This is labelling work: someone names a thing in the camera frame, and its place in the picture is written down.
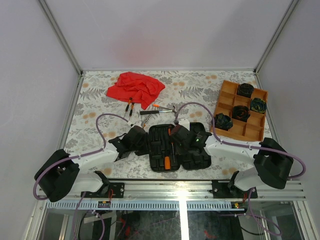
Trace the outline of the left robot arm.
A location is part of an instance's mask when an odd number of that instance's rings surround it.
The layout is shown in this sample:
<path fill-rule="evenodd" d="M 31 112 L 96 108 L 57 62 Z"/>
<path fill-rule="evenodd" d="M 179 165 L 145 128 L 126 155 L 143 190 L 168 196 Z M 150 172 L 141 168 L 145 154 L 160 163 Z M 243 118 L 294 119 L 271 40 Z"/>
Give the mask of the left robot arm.
<path fill-rule="evenodd" d="M 127 158 L 131 153 L 144 151 L 147 133 L 140 126 L 133 126 L 128 133 L 108 141 L 104 148 L 81 155 L 70 156 L 63 149 L 56 150 L 34 176 L 33 194 L 37 188 L 44 193 L 44 200 L 58 202 L 72 194 L 86 198 L 105 198 L 112 194 L 109 179 L 100 167 Z"/>

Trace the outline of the small orange black screwdriver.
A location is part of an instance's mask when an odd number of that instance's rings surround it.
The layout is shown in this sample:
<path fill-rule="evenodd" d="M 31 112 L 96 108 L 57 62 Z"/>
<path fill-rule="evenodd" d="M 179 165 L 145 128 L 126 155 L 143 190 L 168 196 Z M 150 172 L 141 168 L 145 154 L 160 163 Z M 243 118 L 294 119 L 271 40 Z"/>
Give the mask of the small orange black screwdriver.
<path fill-rule="evenodd" d="M 131 104 L 132 100 L 133 100 L 133 98 L 132 98 L 132 97 L 130 97 L 130 98 L 129 98 L 129 100 L 128 100 L 128 103 L 127 103 L 127 105 L 126 105 L 126 108 L 125 108 L 125 111 L 124 111 L 123 118 L 125 118 L 125 117 L 126 117 L 126 114 L 127 114 L 128 110 L 129 110 L 129 107 L 130 107 L 130 104 Z"/>

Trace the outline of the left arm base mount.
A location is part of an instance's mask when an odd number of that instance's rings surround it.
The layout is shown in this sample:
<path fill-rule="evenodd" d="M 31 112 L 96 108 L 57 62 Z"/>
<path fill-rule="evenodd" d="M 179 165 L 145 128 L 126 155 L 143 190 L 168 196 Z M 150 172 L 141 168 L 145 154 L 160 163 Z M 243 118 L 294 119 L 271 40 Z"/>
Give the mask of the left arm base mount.
<path fill-rule="evenodd" d="M 98 199 L 122 199 L 125 193 L 124 182 L 104 183 L 100 189 L 95 192 L 82 192 L 84 198 L 98 198 Z"/>

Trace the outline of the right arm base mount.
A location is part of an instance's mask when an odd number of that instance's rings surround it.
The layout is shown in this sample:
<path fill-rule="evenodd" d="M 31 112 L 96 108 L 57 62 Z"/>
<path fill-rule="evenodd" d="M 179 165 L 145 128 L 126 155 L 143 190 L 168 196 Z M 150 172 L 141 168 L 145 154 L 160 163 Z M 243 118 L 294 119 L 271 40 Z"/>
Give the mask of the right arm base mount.
<path fill-rule="evenodd" d="M 244 199 L 249 196 L 250 190 L 243 191 L 229 183 L 229 180 L 212 180 L 209 192 L 214 199 Z"/>

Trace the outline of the black plastic tool case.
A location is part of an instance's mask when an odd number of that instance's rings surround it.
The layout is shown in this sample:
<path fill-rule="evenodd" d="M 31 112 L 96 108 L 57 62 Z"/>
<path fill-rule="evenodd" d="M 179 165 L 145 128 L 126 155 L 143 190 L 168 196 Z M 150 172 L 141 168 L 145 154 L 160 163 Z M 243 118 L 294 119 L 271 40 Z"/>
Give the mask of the black plastic tool case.
<path fill-rule="evenodd" d="M 204 149 L 209 136 L 200 122 L 192 122 L 190 129 L 173 124 L 151 126 L 146 134 L 151 170 L 166 173 L 180 167 L 188 171 L 210 167 L 211 156 Z"/>

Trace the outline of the orange handled tool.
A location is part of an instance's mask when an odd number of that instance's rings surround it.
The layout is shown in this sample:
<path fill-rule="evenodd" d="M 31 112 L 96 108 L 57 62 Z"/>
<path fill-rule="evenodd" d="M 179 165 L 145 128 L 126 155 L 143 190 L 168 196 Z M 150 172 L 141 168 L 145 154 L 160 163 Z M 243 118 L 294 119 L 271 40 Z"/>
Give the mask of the orange handled tool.
<path fill-rule="evenodd" d="M 164 169 L 165 170 L 170 170 L 171 169 L 171 160 L 169 156 L 166 156 L 164 158 Z"/>

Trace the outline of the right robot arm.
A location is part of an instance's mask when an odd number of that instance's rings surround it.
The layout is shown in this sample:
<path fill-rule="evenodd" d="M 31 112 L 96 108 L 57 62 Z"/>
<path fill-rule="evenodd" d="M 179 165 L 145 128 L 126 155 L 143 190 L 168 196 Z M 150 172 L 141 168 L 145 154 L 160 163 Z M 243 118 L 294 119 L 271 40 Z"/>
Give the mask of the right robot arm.
<path fill-rule="evenodd" d="M 272 138 L 262 142 L 218 140 L 209 132 L 195 134 L 182 125 L 176 125 L 169 134 L 170 139 L 182 154 L 202 162 L 212 157 L 229 158 L 249 164 L 252 168 L 233 173 L 228 184 L 228 192 L 240 197 L 245 191 L 259 186 L 273 189 L 285 188 L 293 165 L 293 158 Z"/>

